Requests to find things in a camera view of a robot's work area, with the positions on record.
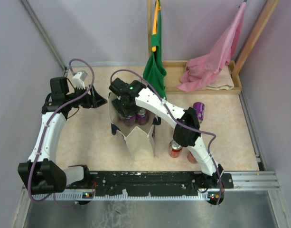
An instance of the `wooden tray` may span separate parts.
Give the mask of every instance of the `wooden tray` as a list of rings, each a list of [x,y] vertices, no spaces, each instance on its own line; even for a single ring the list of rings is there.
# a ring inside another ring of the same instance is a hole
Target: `wooden tray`
[[[186,93],[182,90],[179,90],[176,88],[176,86],[180,85],[180,77],[185,72],[185,66],[187,64],[186,60],[180,60],[180,61],[163,61],[163,66],[165,67],[167,71],[167,75],[164,78],[164,85],[165,85],[165,92],[168,94],[181,94]],[[233,71],[235,67],[235,62],[232,61],[230,65],[228,66],[230,71]],[[195,94],[240,94],[242,91],[242,85],[240,82],[239,75],[236,74],[235,76],[232,76],[232,80],[234,83],[234,88],[231,90],[212,90],[212,89],[200,89],[196,90],[192,93]]]

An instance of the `white wall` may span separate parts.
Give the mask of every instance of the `white wall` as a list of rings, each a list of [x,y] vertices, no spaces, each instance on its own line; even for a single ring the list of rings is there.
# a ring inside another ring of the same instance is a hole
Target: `white wall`
[[[20,1],[0,0],[0,228],[12,223],[49,79],[61,75]]]
[[[291,0],[281,0],[240,77],[267,166],[291,211]]]
[[[92,65],[146,64],[147,0],[29,2],[65,62],[75,56]],[[190,59],[207,54],[230,25],[242,2],[161,0],[163,59]],[[248,0],[237,53],[265,2]]]

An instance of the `paper bag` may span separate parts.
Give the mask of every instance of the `paper bag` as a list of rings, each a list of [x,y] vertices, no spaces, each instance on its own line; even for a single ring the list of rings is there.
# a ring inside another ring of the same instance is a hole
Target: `paper bag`
[[[150,159],[155,157],[155,125],[159,125],[161,120],[156,118],[155,114],[149,112],[149,121],[146,125],[140,126],[137,123],[132,126],[126,126],[117,111],[112,105],[112,101],[117,96],[113,93],[109,94],[108,113],[112,123],[112,134],[120,133],[130,153],[133,161]]]

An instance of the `wooden frame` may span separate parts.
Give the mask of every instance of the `wooden frame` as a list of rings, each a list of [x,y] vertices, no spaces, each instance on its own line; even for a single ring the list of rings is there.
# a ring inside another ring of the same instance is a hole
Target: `wooden frame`
[[[232,90],[197,90],[194,93],[201,94],[240,94],[242,91],[242,85],[239,78],[239,72],[242,69],[245,61],[250,55],[253,47],[255,46],[259,36],[261,35],[264,27],[268,23],[271,15],[275,11],[276,6],[280,0],[267,0],[261,14],[258,17],[241,53],[237,59],[237,62],[231,62],[229,69],[232,72],[232,79],[234,82],[234,88]],[[148,39],[149,39],[149,56],[151,54],[151,0],[147,0],[147,13],[148,13]],[[185,72],[185,65],[187,60],[175,60],[175,61],[163,61],[163,65],[166,68],[167,76],[164,79],[165,91],[167,93],[185,93],[176,88],[180,85],[179,78]]]

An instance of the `green towel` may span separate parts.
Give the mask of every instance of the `green towel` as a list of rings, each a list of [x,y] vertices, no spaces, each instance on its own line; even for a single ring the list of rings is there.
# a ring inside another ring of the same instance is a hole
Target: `green towel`
[[[158,92],[162,98],[165,96],[165,86],[163,78],[166,75],[166,70],[162,65],[162,50],[161,50],[161,13],[158,12],[157,33],[151,36],[151,46],[156,46],[156,52],[151,52],[151,56],[146,64],[143,72],[143,77],[147,80]]]

